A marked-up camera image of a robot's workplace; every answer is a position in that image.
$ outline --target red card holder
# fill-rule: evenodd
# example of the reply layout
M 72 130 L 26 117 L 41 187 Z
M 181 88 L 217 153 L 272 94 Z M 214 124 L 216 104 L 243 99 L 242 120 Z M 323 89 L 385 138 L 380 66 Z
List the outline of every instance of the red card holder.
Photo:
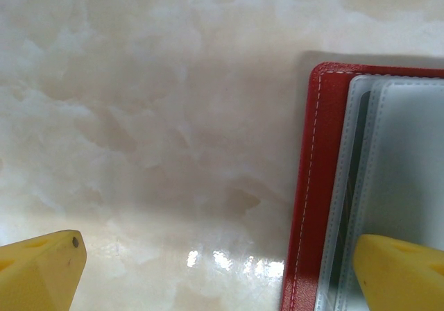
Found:
M 281 311 L 312 311 L 350 81 L 361 74 L 444 77 L 442 69 L 325 62 L 311 72 Z

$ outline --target white marble countertop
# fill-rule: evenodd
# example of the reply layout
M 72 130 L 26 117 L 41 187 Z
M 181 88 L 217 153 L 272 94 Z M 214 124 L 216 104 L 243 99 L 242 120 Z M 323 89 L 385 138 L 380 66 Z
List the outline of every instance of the white marble countertop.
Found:
M 0 0 L 0 244 L 80 230 L 73 311 L 277 310 L 309 69 L 439 67 L 443 9 Z

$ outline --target marble veining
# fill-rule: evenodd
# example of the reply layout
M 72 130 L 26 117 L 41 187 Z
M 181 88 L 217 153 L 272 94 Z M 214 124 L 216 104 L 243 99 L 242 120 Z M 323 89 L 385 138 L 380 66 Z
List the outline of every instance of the marble veining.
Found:
M 0 0 L 0 244 L 80 230 L 73 311 L 277 310 L 307 52 L 440 58 L 443 2 Z

